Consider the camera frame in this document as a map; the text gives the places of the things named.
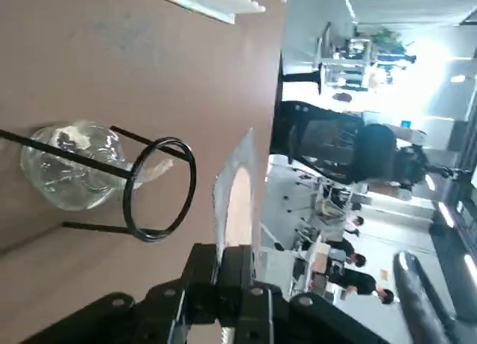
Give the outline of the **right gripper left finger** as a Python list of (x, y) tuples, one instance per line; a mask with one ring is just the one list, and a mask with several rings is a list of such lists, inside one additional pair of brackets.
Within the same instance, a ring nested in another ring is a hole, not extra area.
[(218, 318), (216, 247), (193, 245), (181, 277), (138, 302), (114, 292), (25, 339), (26, 343), (185, 343), (190, 326)]

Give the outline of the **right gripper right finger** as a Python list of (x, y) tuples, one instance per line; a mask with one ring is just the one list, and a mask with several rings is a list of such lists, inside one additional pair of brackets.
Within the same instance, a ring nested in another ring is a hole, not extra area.
[(218, 320), (234, 343), (386, 343), (315, 293), (285, 299), (253, 278), (251, 246), (225, 248), (218, 271)]

